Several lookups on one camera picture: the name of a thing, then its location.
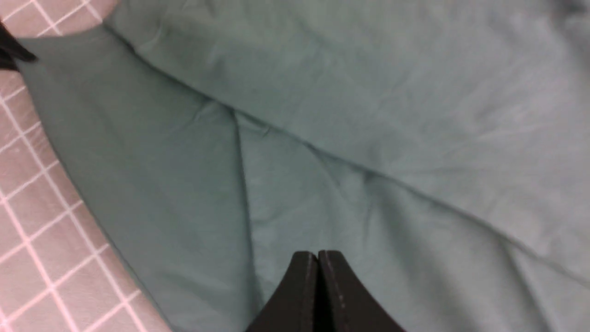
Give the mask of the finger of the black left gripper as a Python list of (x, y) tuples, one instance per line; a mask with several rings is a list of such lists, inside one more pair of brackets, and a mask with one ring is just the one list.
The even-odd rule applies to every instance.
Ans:
[(17, 60), (32, 63), (37, 57), (18, 42), (4, 23), (0, 23), (0, 69), (19, 72)]

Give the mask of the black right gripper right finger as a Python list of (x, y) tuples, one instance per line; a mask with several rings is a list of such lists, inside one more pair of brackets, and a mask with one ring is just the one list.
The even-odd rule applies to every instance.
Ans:
[(319, 252), (318, 332), (403, 332), (373, 298), (343, 254)]

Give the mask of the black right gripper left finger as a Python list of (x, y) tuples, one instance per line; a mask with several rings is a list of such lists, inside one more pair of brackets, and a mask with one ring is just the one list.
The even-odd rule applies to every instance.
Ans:
[(274, 294), (248, 332), (312, 332), (318, 259), (311, 252), (295, 252)]

